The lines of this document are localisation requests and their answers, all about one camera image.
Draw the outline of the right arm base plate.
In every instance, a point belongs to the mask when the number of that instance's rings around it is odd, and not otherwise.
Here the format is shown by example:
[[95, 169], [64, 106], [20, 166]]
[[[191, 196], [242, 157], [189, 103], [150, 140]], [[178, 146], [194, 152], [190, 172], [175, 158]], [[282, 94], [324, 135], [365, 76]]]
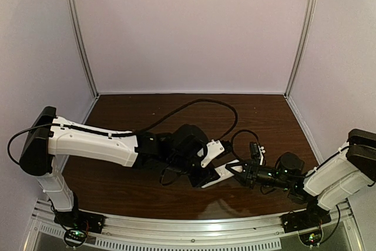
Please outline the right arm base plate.
[[296, 232], [314, 227], [320, 227], [322, 224], [330, 223], [331, 216], [315, 214], [308, 210], [299, 212], [289, 212], [280, 216], [284, 233]]

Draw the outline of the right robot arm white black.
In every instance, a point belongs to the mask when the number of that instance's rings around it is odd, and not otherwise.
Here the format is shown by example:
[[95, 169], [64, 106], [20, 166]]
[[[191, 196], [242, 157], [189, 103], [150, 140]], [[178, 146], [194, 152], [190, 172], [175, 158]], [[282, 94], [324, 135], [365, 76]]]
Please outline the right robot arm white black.
[[242, 186], [286, 190], [293, 202], [306, 204], [308, 211], [301, 215], [301, 223], [311, 229], [339, 202], [375, 185], [375, 134], [352, 129], [335, 154], [306, 173], [304, 162], [291, 152], [281, 155], [273, 167], [250, 160], [225, 168]]

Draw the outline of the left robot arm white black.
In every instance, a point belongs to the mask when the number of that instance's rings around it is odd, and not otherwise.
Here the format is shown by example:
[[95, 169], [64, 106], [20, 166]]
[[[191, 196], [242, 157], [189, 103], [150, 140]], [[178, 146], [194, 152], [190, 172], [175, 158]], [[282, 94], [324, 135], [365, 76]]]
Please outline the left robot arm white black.
[[72, 230], [85, 221], [78, 199], [69, 189], [54, 161], [56, 155], [75, 155], [112, 162], [127, 168], [151, 165], [187, 175], [194, 188], [220, 179], [212, 160], [223, 153], [220, 141], [210, 141], [197, 126], [184, 124], [172, 133], [147, 129], [118, 132], [73, 123], [45, 107], [33, 125], [14, 134], [27, 135], [19, 159], [9, 156], [25, 173], [37, 178], [55, 211]]

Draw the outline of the white remote control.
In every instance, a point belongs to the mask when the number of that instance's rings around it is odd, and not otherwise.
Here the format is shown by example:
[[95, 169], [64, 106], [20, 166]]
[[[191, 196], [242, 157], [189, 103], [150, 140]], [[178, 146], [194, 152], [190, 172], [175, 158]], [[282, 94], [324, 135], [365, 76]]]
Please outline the white remote control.
[[204, 188], [208, 188], [208, 187], [213, 186], [213, 185], [215, 185], [217, 183], [220, 183], [220, 182], [222, 182], [224, 180], [232, 178], [234, 176], [234, 174], [231, 171], [227, 170], [226, 166], [227, 165], [234, 165], [236, 163], [239, 163], [239, 161], [238, 160], [233, 160], [231, 162], [228, 162], [228, 163], [226, 163], [224, 165], [221, 165], [221, 166], [215, 168], [215, 171], [217, 172], [217, 174], [220, 177], [217, 180], [210, 181], [209, 183], [201, 186], [201, 188], [203, 188], [203, 189]]

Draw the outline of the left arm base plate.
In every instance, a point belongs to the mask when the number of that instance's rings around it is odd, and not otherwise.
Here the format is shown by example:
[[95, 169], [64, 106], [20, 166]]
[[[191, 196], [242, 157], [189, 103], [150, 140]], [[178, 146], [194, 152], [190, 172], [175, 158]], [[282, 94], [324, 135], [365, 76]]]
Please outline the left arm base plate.
[[70, 212], [55, 212], [54, 222], [64, 227], [79, 229], [85, 232], [102, 233], [105, 216], [84, 212], [81, 210]]

